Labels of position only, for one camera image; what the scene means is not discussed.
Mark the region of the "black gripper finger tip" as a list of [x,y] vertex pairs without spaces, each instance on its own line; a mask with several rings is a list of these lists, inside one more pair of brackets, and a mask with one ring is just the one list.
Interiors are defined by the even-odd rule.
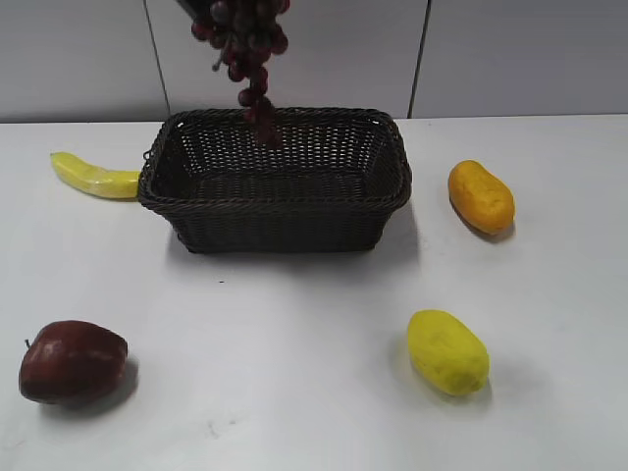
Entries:
[[177,0],[191,19],[202,19],[210,14],[211,0]]

